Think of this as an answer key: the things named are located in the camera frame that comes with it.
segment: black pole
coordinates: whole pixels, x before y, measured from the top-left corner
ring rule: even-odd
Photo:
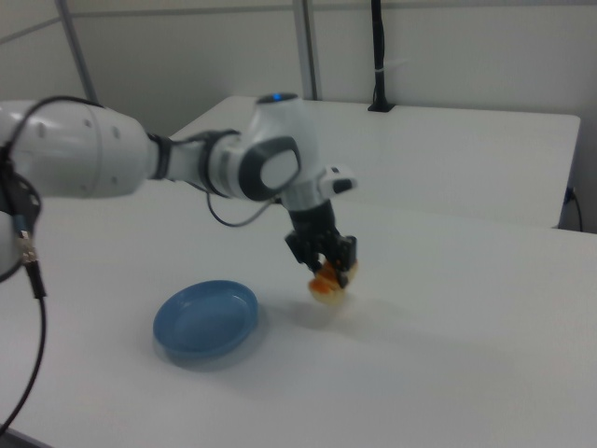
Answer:
[[[385,98],[385,75],[383,72],[383,56],[385,43],[382,22],[382,0],[371,0],[371,21],[373,22],[373,58],[375,60],[375,91],[371,112],[389,112],[394,105]]]

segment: cable connector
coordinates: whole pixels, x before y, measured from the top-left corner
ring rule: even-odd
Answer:
[[[14,224],[17,234],[19,235],[22,264],[29,276],[29,282],[31,283],[34,297],[41,300],[46,297],[46,289],[44,288],[44,281],[41,278],[41,270],[39,269],[37,250],[34,246],[33,235],[27,231],[23,216],[16,215],[14,217]]]
[[[576,189],[574,187],[566,187],[566,192],[563,195],[563,204],[566,205],[570,201],[576,199]]]

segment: white table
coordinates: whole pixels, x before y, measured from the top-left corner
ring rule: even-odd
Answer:
[[[230,97],[177,136],[244,130],[255,98]],[[564,115],[307,102],[322,157],[350,165],[347,199],[460,217],[554,227],[580,120]]]
[[[223,201],[227,217],[255,208]],[[48,200],[48,351],[14,428],[57,448],[594,444],[594,235],[334,204],[340,230],[359,238],[360,272],[330,311],[285,246],[282,208],[231,230],[183,184]],[[174,365],[153,344],[155,313],[215,278],[256,292],[260,325],[228,357]],[[0,298],[7,415],[38,314],[23,272]]]

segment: white wall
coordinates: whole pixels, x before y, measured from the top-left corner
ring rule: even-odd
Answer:
[[[233,94],[303,91],[291,0],[69,7],[99,100],[151,132],[174,133]]]
[[[315,1],[321,92],[367,103],[374,86],[368,2],[345,3]],[[386,61],[408,60],[386,75],[392,101],[580,116],[572,184],[585,227],[597,232],[597,6],[385,7],[383,22]],[[563,223],[576,228],[573,205]]]
[[[0,101],[84,94],[50,0],[0,0],[0,67]]]

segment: black cable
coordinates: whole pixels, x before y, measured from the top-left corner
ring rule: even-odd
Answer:
[[[194,189],[198,189],[199,191],[203,191],[205,193],[205,197],[207,198],[207,208],[209,208],[209,212],[212,214],[212,217],[214,217],[214,219],[217,222],[219,222],[220,224],[222,224],[226,227],[239,228],[239,227],[248,226],[249,224],[254,222],[258,217],[263,215],[263,212],[265,212],[268,209],[268,207],[270,207],[270,205],[272,205],[273,203],[276,203],[275,199],[268,201],[267,203],[262,205],[261,208],[259,208],[251,217],[249,217],[248,219],[246,219],[244,221],[227,222],[224,219],[222,219],[221,217],[219,217],[218,214],[215,212],[214,207],[212,206],[212,195],[209,193],[209,191],[207,191],[203,187],[200,187],[197,184],[193,184],[192,182],[187,182],[187,183]]]
[[[3,162],[0,160],[0,191],[3,191],[5,193],[5,200],[7,201],[7,207],[8,207],[8,214],[11,216],[14,216],[16,213],[16,208],[17,206],[15,205],[15,202],[13,201],[12,197],[10,196],[9,192],[8,192],[8,183],[7,180],[5,179],[6,175],[8,174],[8,172],[12,171],[12,167],[8,167],[5,168],[5,166],[3,166]]]
[[[384,58],[385,58],[385,32],[383,31],[383,27],[382,27],[382,62],[383,62]],[[375,86],[373,87],[373,99],[371,100],[372,103],[375,103],[376,97],[377,97],[377,82],[375,83]]]
[[[575,195],[574,196],[574,200],[575,200],[575,204],[576,204],[576,210],[578,212],[578,228],[580,229],[580,231],[583,231],[582,228],[582,213],[580,212],[580,203],[578,202],[578,198]]]
[[[31,377],[29,378],[29,383],[27,383],[27,387],[25,388],[25,391],[21,395],[21,399],[19,400],[19,403],[17,404],[15,409],[12,411],[12,413],[10,414],[10,416],[8,417],[6,422],[2,425],[2,427],[0,427],[0,439],[7,432],[8,427],[10,427],[10,424],[12,424],[14,419],[17,418],[17,415],[19,415],[19,412],[21,411],[23,405],[25,404],[25,401],[29,397],[29,394],[31,393],[31,390],[34,388],[35,379],[37,378],[37,374],[39,373],[39,367],[41,366],[41,360],[42,360],[42,357],[44,356],[44,349],[46,347],[46,325],[47,325],[46,324],[46,304],[44,303],[43,298],[39,299],[38,301],[39,301],[39,313],[41,314],[41,332],[39,335],[39,346],[37,348],[37,359],[35,360],[35,366],[34,366],[33,371],[31,372]]]
[[[37,202],[35,204],[37,206],[36,213],[38,216],[41,215],[43,205],[41,202],[41,195],[39,194],[39,192],[35,189],[35,187],[33,186],[33,184],[31,182],[29,182],[27,179],[25,179],[19,173],[13,173],[13,175],[15,177],[17,177],[17,180],[19,181],[19,183],[23,184],[29,190],[29,194],[31,194],[35,198],[35,201]]]

